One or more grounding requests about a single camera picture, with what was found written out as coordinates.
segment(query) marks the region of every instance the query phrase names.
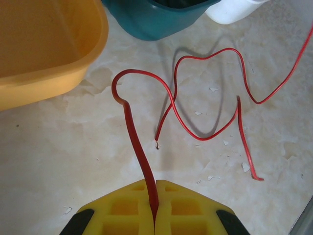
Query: white container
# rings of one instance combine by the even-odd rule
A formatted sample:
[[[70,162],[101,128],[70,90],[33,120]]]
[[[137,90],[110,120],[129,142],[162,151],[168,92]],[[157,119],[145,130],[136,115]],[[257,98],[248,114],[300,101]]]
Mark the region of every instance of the white container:
[[[210,6],[206,14],[219,24],[231,24],[250,15],[269,0],[221,0]]]

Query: yellow plastic tub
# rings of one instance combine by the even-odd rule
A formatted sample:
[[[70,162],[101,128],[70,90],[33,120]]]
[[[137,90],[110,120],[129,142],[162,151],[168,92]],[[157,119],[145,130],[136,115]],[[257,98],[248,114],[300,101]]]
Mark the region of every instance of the yellow plastic tub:
[[[0,110],[66,93],[103,50],[100,0],[0,0]]]

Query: red wire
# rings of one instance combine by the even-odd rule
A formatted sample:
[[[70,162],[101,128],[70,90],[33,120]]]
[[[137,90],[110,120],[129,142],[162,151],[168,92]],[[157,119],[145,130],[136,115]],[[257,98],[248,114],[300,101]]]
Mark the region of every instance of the red wire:
[[[178,91],[178,89],[177,89],[177,71],[178,71],[179,64],[181,63],[181,61],[183,59],[186,59],[186,58],[196,59],[196,60],[207,60],[207,59],[210,59],[213,56],[216,56],[216,55],[218,55],[218,54],[220,54],[220,53],[222,53],[224,51],[227,51],[227,50],[234,51],[235,53],[237,53],[237,55],[240,58],[241,65],[242,65],[242,70],[243,70],[244,83],[245,83],[245,87],[246,87],[246,90],[247,90],[250,98],[253,100],[254,103],[262,104],[262,103],[266,102],[267,100],[269,100],[290,79],[290,77],[292,76],[292,74],[294,73],[294,71],[296,70],[296,68],[297,68],[297,66],[299,64],[299,61],[300,61],[300,59],[301,59],[301,57],[302,57],[306,47],[309,44],[309,41],[310,41],[310,38],[312,37],[312,34],[313,34],[313,25],[311,27],[311,30],[310,30],[310,32],[308,34],[308,37],[307,37],[304,45],[302,46],[302,49],[300,50],[299,55],[298,55],[294,65],[293,65],[290,73],[288,74],[288,76],[285,78],[285,80],[269,96],[267,96],[262,101],[256,101],[255,98],[253,97],[253,95],[251,94],[249,86],[247,84],[244,59],[243,59],[242,55],[240,54],[240,52],[238,50],[234,49],[234,48],[225,48],[225,49],[222,49],[222,50],[220,50],[220,51],[218,51],[218,52],[216,52],[216,53],[214,53],[214,54],[212,54],[210,56],[207,56],[207,57],[196,57],[196,56],[191,56],[191,55],[186,55],[186,56],[181,57],[178,60],[178,62],[176,63],[175,70],[174,70],[174,96],[172,95],[171,90],[168,87],[168,85],[160,77],[158,77],[157,75],[155,75],[153,73],[147,72],[147,71],[142,71],[142,70],[124,70],[124,71],[120,72],[114,78],[114,80],[112,82],[112,94],[113,94],[114,99],[118,103],[123,105],[123,107],[124,107],[124,113],[125,113],[125,120],[126,120],[127,130],[128,130],[128,133],[129,133],[129,136],[130,136],[130,139],[131,139],[131,142],[132,142],[135,154],[136,154],[136,156],[138,158],[140,167],[142,169],[143,175],[145,177],[147,190],[148,190],[148,195],[149,195],[149,202],[150,202],[150,207],[151,207],[152,215],[153,215],[153,218],[154,218],[154,222],[155,222],[155,219],[156,219],[157,209],[158,209],[158,195],[157,195],[156,183],[155,183],[155,180],[154,180],[151,168],[149,166],[148,160],[147,160],[147,158],[146,158],[146,156],[145,156],[145,154],[143,152],[143,149],[141,147],[139,138],[137,136],[130,105],[129,105],[129,103],[126,100],[122,99],[118,95],[118,93],[117,93],[116,86],[117,86],[118,80],[121,77],[123,77],[124,75],[126,75],[126,74],[137,73],[137,74],[150,76],[150,77],[156,79],[157,81],[159,81],[165,87],[165,89],[166,89],[166,91],[167,91],[167,93],[169,95],[169,98],[171,100],[171,104],[169,105],[169,107],[165,111],[165,113],[164,113],[164,115],[163,115],[163,117],[161,119],[161,122],[160,122],[160,124],[158,126],[158,129],[157,129],[157,132],[156,132],[156,136],[155,136],[156,141],[158,140],[159,135],[161,133],[161,129],[162,129],[163,123],[165,121],[165,118],[166,118],[167,114],[169,113],[169,111],[172,108],[174,110],[174,113],[175,113],[177,119],[179,120],[179,122],[181,123],[183,128],[187,131],[187,133],[189,135],[191,135],[193,138],[195,138],[197,140],[200,140],[200,141],[208,141],[208,140],[216,137],[218,134],[220,134],[223,130],[225,130],[233,122],[233,120],[236,118],[236,115],[238,114],[239,133],[240,133],[240,136],[241,136],[241,139],[242,139],[245,151],[246,151],[246,155],[247,155],[247,158],[248,158],[248,161],[249,161],[249,164],[250,164],[252,178],[255,179],[255,180],[262,181],[264,179],[259,178],[257,176],[257,174],[256,174],[256,171],[255,171],[255,168],[254,168],[254,164],[253,164],[253,161],[252,161],[252,157],[251,157],[251,154],[250,154],[250,151],[249,151],[249,147],[248,147],[248,144],[246,142],[246,138],[245,138],[245,134],[244,134],[244,130],[243,130],[243,125],[242,125],[242,110],[241,110],[241,102],[240,102],[239,96],[237,96],[237,108],[236,108],[235,113],[232,116],[231,120],[221,130],[219,130],[215,134],[213,134],[213,135],[211,135],[211,136],[209,136],[207,138],[200,138],[200,137],[196,136],[195,134],[193,134],[188,129],[188,127],[184,124],[184,122],[182,121],[182,119],[181,119],[181,117],[180,117],[180,115],[179,115],[179,113],[177,111],[177,108],[175,106],[175,100],[177,98],[177,91]]]

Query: teal bucket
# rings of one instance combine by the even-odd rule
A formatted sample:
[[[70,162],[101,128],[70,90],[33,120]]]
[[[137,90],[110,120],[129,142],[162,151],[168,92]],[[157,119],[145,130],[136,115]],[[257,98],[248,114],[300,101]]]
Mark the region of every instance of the teal bucket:
[[[156,41],[189,27],[219,1],[102,0],[102,3],[130,35]]]

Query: white marble floor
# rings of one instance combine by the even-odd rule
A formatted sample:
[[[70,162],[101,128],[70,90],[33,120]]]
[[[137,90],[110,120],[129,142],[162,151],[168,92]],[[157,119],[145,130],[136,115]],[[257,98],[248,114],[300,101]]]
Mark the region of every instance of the white marble floor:
[[[159,42],[139,41],[109,13],[108,18],[107,46],[77,88],[0,113],[1,234],[58,234],[82,205],[142,178],[123,108],[111,94],[118,72],[142,69],[170,82],[173,58],[235,47],[260,100],[286,77],[309,31],[283,0],[266,3],[232,25],[203,15]],[[118,90],[131,104],[156,179],[231,207],[252,235],[289,232],[313,194],[312,42],[290,82],[264,105],[250,101],[232,52],[210,61],[186,60],[179,70],[179,110],[202,136],[212,130],[221,106],[218,128],[230,119],[240,95],[247,141],[264,182],[243,171],[247,159],[236,122],[215,139],[198,142],[171,112],[156,150],[164,88],[129,75]]]

